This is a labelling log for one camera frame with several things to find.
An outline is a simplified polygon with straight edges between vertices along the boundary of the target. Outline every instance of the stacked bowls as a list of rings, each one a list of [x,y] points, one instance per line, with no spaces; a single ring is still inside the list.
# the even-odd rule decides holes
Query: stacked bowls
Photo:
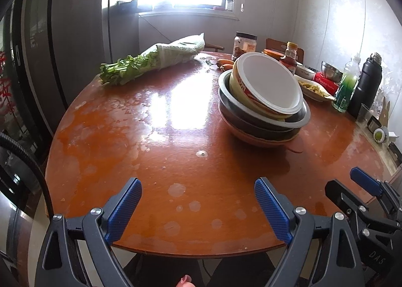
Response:
[[[259,147],[293,140],[310,109],[292,73],[275,59],[246,53],[219,77],[219,110],[230,131]]]

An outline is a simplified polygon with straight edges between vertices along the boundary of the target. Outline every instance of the white bowl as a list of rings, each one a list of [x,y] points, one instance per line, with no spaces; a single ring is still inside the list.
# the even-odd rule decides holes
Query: white bowl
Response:
[[[307,67],[297,64],[295,75],[300,76],[301,78],[305,78],[306,80],[312,81],[314,79],[315,74],[316,73],[314,73],[312,70],[309,70]]]
[[[313,100],[318,101],[318,102],[335,101],[336,100],[335,97],[330,95],[328,93],[328,91],[325,90],[325,88],[320,83],[317,83],[315,81],[306,80],[305,78],[302,78],[302,77],[297,76],[297,75],[295,75],[295,78],[296,78],[297,81],[299,81],[301,83],[308,83],[308,84],[317,86],[322,93],[327,95],[327,96],[321,96],[318,93],[315,93],[315,92],[305,88],[304,86],[301,86],[301,90],[303,91],[303,94],[305,96],[309,97],[310,99],[313,99]]]
[[[282,114],[295,114],[303,106],[303,93],[293,74],[277,60],[258,52],[238,58],[239,76],[262,104]]]

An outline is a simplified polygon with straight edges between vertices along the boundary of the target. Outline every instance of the red box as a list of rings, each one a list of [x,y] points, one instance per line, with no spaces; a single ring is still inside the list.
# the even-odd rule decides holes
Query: red box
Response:
[[[313,81],[321,84],[325,88],[325,90],[327,90],[328,93],[331,94],[332,96],[335,95],[335,93],[336,93],[336,91],[338,90],[338,87],[339,87],[333,81],[325,78],[324,75],[322,75],[321,72],[318,72],[318,73],[316,73],[314,75]]]

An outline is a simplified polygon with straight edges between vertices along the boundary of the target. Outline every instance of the metal bowl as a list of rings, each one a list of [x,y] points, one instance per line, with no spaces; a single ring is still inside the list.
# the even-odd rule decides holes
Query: metal bowl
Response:
[[[226,101],[225,104],[222,99],[219,100],[219,111],[221,115],[224,116],[233,126],[247,134],[268,141],[285,141],[293,138],[300,131],[300,128],[287,129],[286,131],[273,131],[250,124],[236,115],[236,113],[234,113],[230,108],[228,100]]]
[[[333,81],[334,83],[339,83],[343,75],[339,69],[326,62],[321,62],[321,72],[325,78]]]
[[[303,106],[299,112],[285,119],[284,122],[262,116],[247,108],[245,105],[237,101],[237,99],[229,92],[229,77],[231,73],[232,70],[225,71],[218,79],[220,88],[219,98],[224,105],[231,110],[231,112],[236,114],[244,121],[257,127],[272,131],[289,131],[289,129],[303,127],[309,122],[311,113],[310,108],[305,100],[303,100]]]

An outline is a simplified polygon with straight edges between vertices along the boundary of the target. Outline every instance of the carrot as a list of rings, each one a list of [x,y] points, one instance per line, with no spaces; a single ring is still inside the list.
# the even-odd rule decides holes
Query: carrot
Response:
[[[232,70],[233,69],[233,65],[232,64],[224,64],[220,67],[221,71],[225,72],[227,70]]]
[[[226,64],[233,65],[234,62],[232,62],[232,61],[229,60],[229,59],[218,59],[218,61],[216,62],[216,65],[217,65],[218,67],[221,67],[222,65],[226,65]]]

